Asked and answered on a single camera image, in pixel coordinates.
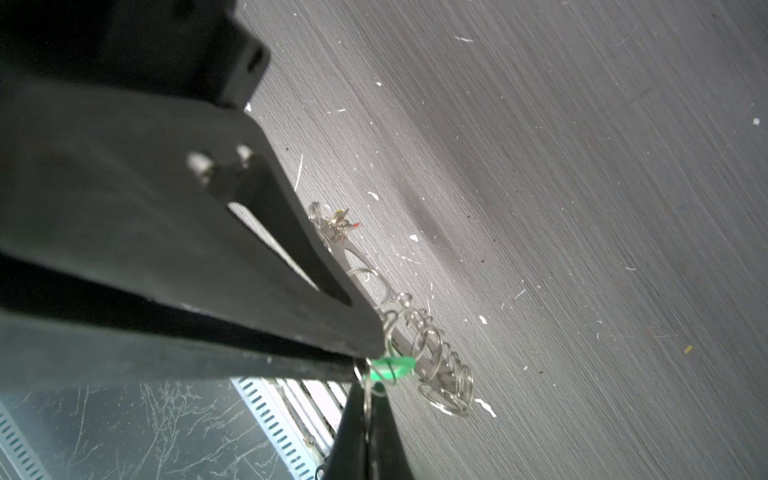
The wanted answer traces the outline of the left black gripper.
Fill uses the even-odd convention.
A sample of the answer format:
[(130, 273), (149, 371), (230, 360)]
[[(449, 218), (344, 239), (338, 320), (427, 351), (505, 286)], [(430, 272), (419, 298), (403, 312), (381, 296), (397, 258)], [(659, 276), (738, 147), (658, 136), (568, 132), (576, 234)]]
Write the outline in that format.
[[(243, 109), (269, 48), (232, 1), (4, 1), (1, 57)], [(246, 114), (50, 79), (1, 84), (1, 248), (158, 303), (376, 358), (381, 322)]]

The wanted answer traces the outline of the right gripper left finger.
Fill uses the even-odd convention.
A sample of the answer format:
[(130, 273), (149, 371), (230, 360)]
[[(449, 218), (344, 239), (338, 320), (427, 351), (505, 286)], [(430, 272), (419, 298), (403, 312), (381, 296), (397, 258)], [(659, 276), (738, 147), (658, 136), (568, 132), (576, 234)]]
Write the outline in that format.
[(367, 478), (367, 441), (362, 387), (352, 385), (330, 456), (325, 463), (323, 480), (365, 480)]

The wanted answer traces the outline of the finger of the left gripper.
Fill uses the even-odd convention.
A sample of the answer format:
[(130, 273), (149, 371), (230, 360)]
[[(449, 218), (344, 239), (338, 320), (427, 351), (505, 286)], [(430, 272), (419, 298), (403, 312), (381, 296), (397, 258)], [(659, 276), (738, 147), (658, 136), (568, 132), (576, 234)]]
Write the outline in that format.
[(348, 356), (2, 256), (2, 389), (225, 377), (355, 375)]

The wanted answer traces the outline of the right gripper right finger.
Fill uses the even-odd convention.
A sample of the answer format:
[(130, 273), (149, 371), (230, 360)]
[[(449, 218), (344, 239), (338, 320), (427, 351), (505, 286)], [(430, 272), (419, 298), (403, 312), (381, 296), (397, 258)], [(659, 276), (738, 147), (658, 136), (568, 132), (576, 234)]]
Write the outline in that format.
[(382, 383), (372, 388), (367, 420), (367, 478), (414, 480), (389, 397)]

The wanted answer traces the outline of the green capped key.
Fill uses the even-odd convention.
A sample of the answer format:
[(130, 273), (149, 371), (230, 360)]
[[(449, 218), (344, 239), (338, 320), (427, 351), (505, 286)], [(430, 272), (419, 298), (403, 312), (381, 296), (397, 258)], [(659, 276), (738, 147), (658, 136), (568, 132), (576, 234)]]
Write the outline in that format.
[(413, 372), (416, 360), (413, 357), (388, 356), (370, 362), (369, 373), (373, 382), (395, 382)]

